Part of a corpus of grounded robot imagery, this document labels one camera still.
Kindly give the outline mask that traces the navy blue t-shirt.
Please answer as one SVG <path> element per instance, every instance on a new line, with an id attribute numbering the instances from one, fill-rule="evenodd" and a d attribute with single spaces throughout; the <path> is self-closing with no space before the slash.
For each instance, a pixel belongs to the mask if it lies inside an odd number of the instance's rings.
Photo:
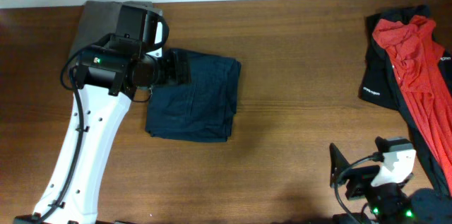
<path id="1" fill-rule="evenodd" d="M 145 131 L 152 137 L 224 143 L 232 135 L 242 65 L 230 57 L 170 49 L 185 55 L 191 82 L 153 88 Z"/>

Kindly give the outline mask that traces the grey shorts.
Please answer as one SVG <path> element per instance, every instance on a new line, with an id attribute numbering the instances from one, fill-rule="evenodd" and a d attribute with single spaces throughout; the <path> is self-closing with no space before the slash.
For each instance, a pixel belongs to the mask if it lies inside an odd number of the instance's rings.
<path id="1" fill-rule="evenodd" d="M 156 12 L 160 16 L 163 10 L 154 7 L 151 1 L 93 1 L 84 3 L 83 12 L 78 24 L 78 30 L 71 46 L 69 56 L 75 54 L 83 47 L 98 41 L 108 33 L 115 33 L 119 13 L 122 6 L 143 8 Z"/>

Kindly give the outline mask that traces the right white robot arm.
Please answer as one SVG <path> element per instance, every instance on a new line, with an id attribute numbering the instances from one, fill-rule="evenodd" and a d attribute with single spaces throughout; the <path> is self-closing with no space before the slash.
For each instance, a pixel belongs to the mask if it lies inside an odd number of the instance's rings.
<path id="1" fill-rule="evenodd" d="M 403 187 L 412 178 L 416 150 L 406 138 L 376 138 L 377 152 L 349 163 L 335 144 L 331 157 L 330 187 L 344 210 L 332 217 L 334 223 L 450 223 L 451 197 L 433 189 L 418 189 L 412 195 Z M 345 185 L 347 200 L 366 199 L 375 219 L 364 212 L 353 213 L 340 198 Z"/>

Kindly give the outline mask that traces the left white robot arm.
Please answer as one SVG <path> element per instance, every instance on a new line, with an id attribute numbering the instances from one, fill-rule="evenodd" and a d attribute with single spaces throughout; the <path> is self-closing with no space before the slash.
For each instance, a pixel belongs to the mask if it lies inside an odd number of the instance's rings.
<path id="1" fill-rule="evenodd" d="M 30 215 L 14 223 L 96 223 L 102 176 L 137 90 L 190 83 L 184 54 L 164 52 L 162 10 L 123 5 L 114 32 L 76 51 L 61 72 L 73 92 L 71 119 L 52 177 Z"/>

